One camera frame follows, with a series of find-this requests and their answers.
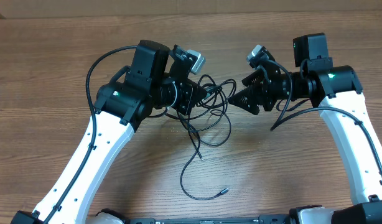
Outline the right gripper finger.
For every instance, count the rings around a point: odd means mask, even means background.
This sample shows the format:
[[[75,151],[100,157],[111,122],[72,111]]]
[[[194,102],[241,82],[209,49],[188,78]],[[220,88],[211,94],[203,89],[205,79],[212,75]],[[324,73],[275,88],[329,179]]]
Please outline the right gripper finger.
[[[252,74],[242,79],[241,82],[244,86],[251,86],[251,85],[254,85],[255,83],[260,83],[267,79],[268,79],[267,71],[264,68],[258,68]]]
[[[260,112],[259,105],[261,102],[258,93],[251,86],[229,97],[228,102],[253,115],[258,115]]]

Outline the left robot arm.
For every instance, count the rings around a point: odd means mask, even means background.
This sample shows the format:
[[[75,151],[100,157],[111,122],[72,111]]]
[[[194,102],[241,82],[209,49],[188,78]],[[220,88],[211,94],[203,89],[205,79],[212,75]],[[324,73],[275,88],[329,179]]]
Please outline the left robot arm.
[[[201,71],[201,53],[151,40],[141,40],[132,49],[132,64],[113,75],[96,100],[89,89],[92,71],[122,48],[105,53],[90,67],[85,86],[91,117],[85,134],[48,194],[32,212],[17,211],[12,223],[85,223],[113,161],[152,110],[173,108],[188,115],[206,97],[206,90],[188,78]]]

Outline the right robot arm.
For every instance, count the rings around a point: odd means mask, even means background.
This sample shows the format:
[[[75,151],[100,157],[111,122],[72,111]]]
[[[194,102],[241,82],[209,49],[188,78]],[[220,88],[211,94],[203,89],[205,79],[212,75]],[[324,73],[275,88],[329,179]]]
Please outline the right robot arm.
[[[279,101],[311,102],[335,141],[350,185],[352,205],[336,210],[307,205],[286,215],[260,215],[259,223],[382,223],[382,146],[371,124],[361,82],[350,66],[336,67],[323,33],[293,40],[295,72],[288,72],[262,45],[246,61],[253,73],[230,104],[252,114]]]

